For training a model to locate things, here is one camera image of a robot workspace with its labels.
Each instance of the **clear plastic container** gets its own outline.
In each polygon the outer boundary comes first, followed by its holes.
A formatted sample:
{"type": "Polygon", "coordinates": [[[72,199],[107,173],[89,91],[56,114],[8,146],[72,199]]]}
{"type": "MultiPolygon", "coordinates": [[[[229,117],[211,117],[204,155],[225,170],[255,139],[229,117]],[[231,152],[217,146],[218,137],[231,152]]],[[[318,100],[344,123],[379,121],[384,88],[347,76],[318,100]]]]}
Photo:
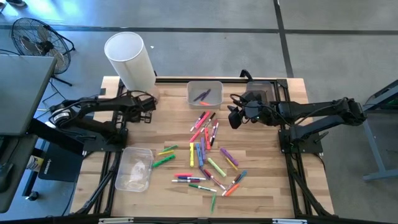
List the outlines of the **clear plastic container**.
{"type": "Polygon", "coordinates": [[[149,186],[154,156],[150,149],[127,147],[123,150],[115,187],[118,190],[143,192],[149,186]]]}
{"type": "Polygon", "coordinates": [[[187,101],[191,109],[219,109],[223,102],[223,84],[219,81],[191,81],[187,84],[187,101]],[[201,105],[201,100],[194,101],[202,93],[211,89],[201,105]]]}

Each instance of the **fan blade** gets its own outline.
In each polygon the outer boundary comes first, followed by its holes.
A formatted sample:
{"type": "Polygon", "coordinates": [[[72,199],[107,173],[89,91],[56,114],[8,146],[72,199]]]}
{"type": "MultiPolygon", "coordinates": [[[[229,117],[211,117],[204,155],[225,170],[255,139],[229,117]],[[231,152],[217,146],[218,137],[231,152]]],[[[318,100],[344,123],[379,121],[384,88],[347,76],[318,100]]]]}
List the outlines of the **fan blade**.
{"type": "Polygon", "coordinates": [[[50,37],[49,31],[46,28],[44,28],[44,26],[37,27],[37,34],[39,35],[40,40],[42,40],[42,42],[48,41],[48,38],[50,37]]]}
{"type": "Polygon", "coordinates": [[[61,69],[63,66],[65,66],[65,59],[63,55],[60,52],[58,52],[58,50],[51,49],[50,55],[55,57],[55,59],[57,60],[57,63],[55,64],[56,69],[61,69]]]}
{"type": "Polygon", "coordinates": [[[35,43],[32,43],[29,38],[23,36],[21,37],[21,44],[22,46],[24,46],[24,48],[30,52],[32,52],[32,54],[36,54],[39,52],[39,50],[36,47],[35,43]]]}

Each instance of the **fan grille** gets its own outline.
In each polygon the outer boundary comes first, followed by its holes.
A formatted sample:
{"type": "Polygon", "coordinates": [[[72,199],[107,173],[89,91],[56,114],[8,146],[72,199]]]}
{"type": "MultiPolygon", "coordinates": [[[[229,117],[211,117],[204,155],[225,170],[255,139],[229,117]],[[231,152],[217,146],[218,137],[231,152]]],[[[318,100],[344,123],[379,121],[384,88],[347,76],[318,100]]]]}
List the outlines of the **fan grille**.
{"type": "Polygon", "coordinates": [[[56,31],[53,30],[46,23],[39,21],[37,19],[21,18],[14,22],[11,30],[11,38],[15,45],[15,48],[21,55],[28,56],[51,56],[57,59],[57,64],[55,66],[55,74],[61,74],[65,72],[70,65],[70,53],[68,46],[65,41],[57,35],[56,31]],[[49,50],[45,54],[40,50],[40,45],[43,44],[43,40],[40,38],[38,29],[39,27],[45,27],[45,35],[47,40],[52,43],[53,49],[62,54],[63,57],[54,54],[54,50],[49,50]],[[37,51],[28,50],[24,44],[21,42],[22,38],[27,38],[30,42],[38,46],[37,51]]]}

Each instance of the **wooden table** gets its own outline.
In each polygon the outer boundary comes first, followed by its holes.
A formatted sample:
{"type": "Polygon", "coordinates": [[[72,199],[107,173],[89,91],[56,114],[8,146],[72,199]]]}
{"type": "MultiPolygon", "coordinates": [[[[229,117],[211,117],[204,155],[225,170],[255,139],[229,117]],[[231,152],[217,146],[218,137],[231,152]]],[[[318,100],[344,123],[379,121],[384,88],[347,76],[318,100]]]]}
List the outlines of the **wooden table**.
{"type": "MultiPolygon", "coordinates": [[[[301,78],[288,78],[290,99],[308,103],[304,81],[301,78]]],[[[117,94],[119,77],[104,77],[102,88],[105,98],[117,94]]],[[[212,150],[208,153],[227,176],[222,178],[211,165],[205,168],[223,184],[228,185],[238,173],[247,170],[248,174],[241,186],[230,196],[222,197],[223,192],[212,181],[200,185],[217,190],[216,207],[210,213],[211,193],[188,187],[186,183],[171,183],[176,172],[193,172],[202,176],[197,168],[190,167],[189,130],[202,110],[191,110],[186,101],[186,83],[159,83],[160,101],[153,112],[151,124],[128,123],[129,138],[127,146],[152,149],[160,152],[163,148],[178,144],[176,159],[152,171],[149,188],[145,192],[116,190],[112,216],[114,217],[240,217],[240,218],[291,218],[294,217],[292,199],[285,157],[280,153],[277,130],[263,124],[243,124],[233,130],[228,123],[227,105],[232,105],[229,94],[242,94],[246,85],[224,83],[224,103],[216,110],[220,122],[219,131],[212,150]],[[239,161],[239,171],[235,171],[219,152],[225,147],[239,161]]],[[[112,112],[95,113],[95,120],[109,121],[112,112]]],[[[104,153],[96,152],[83,161],[80,176],[73,198],[71,212],[81,208],[97,187],[104,153]]],[[[163,156],[156,156],[155,161],[163,156]]],[[[333,213],[325,172],[319,158],[303,154],[303,164],[307,184],[324,208],[333,213]]],[[[106,204],[107,189],[103,197],[106,204]]],[[[298,190],[300,208],[304,211],[301,191],[298,190]]]]}

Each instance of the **gray floor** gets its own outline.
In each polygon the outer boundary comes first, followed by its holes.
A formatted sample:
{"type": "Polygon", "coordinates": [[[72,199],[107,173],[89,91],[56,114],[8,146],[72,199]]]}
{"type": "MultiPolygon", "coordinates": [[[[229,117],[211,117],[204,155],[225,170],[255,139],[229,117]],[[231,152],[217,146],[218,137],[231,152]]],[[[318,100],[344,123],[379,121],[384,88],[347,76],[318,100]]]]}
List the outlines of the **gray floor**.
{"type": "MultiPolygon", "coordinates": [[[[277,28],[271,0],[27,2],[29,7],[22,10],[7,6],[0,14],[0,25],[29,16],[49,24],[71,26],[277,28]]],[[[286,29],[398,29],[397,1],[279,2],[286,29]]],[[[8,32],[0,30],[0,48],[15,50],[8,32]]],[[[116,74],[103,53],[104,43],[114,32],[61,34],[76,45],[70,68],[60,75],[74,86],[58,82],[55,85],[67,98],[97,94],[102,77],[116,74]]],[[[245,68],[255,77],[286,77],[278,34],[142,32],[140,35],[154,68],[162,76],[236,76],[245,68]]],[[[371,94],[397,78],[396,35],[287,35],[287,45],[294,77],[304,78],[310,101],[348,96],[364,103],[371,94]]],[[[45,95],[51,94],[51,88],[47,88],[45,95]]],[[[60,100],[58,96],[49,104],[60,100]]],[[[335,213],[345,218],[398,223],[398,179],[362,181],[364,174],[377,170],[362,126],[337,127],[322,142],[335,213]]],[[[391,161],[390,166],[394,164],[396,161],[391,161]]],[[[39,180],[34,189],[43,198],[28,202],[20,196],[20,186],[11,209],[1,214],[0,220],[60,215],[72,188],[71,183],[39,180]]]]}

